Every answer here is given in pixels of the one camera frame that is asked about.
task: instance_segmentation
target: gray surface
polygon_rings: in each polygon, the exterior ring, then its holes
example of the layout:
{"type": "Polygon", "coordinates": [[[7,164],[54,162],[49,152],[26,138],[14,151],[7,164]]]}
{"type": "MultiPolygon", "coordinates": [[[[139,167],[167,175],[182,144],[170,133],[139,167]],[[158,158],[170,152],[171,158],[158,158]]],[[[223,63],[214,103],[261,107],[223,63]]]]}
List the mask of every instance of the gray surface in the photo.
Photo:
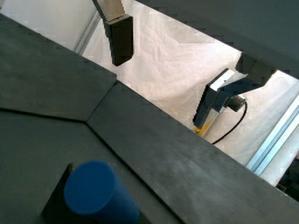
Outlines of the gray surface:
{"type": "Polygon", "coordinates": [[[297,0],[137,1],[299,78],[297,0]]]}
{"type": "Polygon", "coordinates": [[[0,14],[0,108],[86,121],[117,81],[0,14]]]}
{"type": "Polygon", "coordinates": [[[297,202],[125,85],[89,125],[186,223],[298,222],[297,202]]]}
{"type": "Polygon", "coordinates": [[[107,161],[153,223],[179,223],[90,127],[0,111],[0,223],[43,223],[41,212],[70,162],[107,161]]]}

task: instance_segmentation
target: white cloth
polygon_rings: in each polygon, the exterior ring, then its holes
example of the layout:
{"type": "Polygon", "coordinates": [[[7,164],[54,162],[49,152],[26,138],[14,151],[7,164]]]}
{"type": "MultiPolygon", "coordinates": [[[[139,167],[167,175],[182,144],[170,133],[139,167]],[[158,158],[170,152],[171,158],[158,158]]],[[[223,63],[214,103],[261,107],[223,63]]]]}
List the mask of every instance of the white cloth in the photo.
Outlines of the white cloth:
{"type": "MultiPolygon", "coordinates": [[[[123,0],[126,14],[135,18],[135,56],[122,66],[111,62],[103,23],[93,35],[85,57],[117,73],[157,107],[193,129],[193,117],[206,84],[223,71],[235,69],[241,52],[202,32],[133,0],[123,0]]],[[[218,147],[243,165],[247,164],[296,96],[299,82],[278,72],[259,90],[246,93],[249,112],[243,123],[218,147]]],[[[219,116],[207,140],[217,140],[235,125],[243,111],[227,109],[219,116]]],[[[273,185],[281,179],[298,151],[299,131],[275,157],[263,178],[273,185]]]]}

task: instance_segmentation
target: blue cylinder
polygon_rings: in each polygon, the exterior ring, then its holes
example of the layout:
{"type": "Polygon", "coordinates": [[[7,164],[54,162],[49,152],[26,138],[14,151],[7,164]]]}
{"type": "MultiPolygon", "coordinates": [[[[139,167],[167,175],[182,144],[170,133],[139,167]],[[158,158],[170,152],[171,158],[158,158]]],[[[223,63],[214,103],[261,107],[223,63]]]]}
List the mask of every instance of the blue cylinder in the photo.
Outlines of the blue cylinder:
{"type": "Polygon", "coordinates": [[[106,224],[137,224],[139,209],[111,166],[102,161],[82,164],[65,187],[70,210],[106,224]]]}

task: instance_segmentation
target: gray tabletop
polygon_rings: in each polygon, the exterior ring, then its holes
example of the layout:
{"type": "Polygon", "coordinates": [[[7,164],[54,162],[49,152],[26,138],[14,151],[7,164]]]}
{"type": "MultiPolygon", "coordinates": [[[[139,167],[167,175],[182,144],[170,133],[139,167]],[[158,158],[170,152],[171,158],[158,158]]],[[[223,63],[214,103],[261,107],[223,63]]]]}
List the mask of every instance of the gray tabletop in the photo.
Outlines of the gray tabletop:
{"type": "Polygon", "coordinates": [[[87,121],[117,75],[0,14],[0,105],[87,121]]]}
{"type": "Polygon", "coordinates": [[[69,163],[109,162],[153,223],[181,223],[83,122],[0,111],[0,223],[42,224],[69,163]]]}
{"type": "Polygon", "coordinates": [[[186,223],[297,223],[297,202],[123,84],[89,125],[186,223]]]}

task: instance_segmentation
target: metal frame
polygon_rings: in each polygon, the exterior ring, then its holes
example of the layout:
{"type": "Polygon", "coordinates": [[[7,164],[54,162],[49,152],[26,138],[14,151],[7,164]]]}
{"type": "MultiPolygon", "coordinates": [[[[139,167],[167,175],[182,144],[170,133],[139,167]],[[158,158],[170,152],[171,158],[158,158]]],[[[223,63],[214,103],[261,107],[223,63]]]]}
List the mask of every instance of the metal frame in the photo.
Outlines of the metal frame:
{"type": "Polygon", "coordinates": [[[255,156],[247,163],[247,168],[261,175],[279,152],[288,138],[292,136],[299,124],[299,95],[297,96],[289,110],[271,131],[266,141],[261,145],[255,156]]]}
{"type": "Polygon", "coordinates": [[[91,19],[89,21],[87,28],[86,28],[85,32],[82,33],[79,42],[78,42],[78,44],[77,44],[77,46],[74,48],[74,52],[81,54],[81,55],[86,51],[86,48],[87,48],[87,45],[89,45],[93,33],[97,30],[98,25],[99,25],[99,20],[101,20],[101,15],[99,15],[98,10],[95,10],[94,13],[93,13],[91,19]]]}

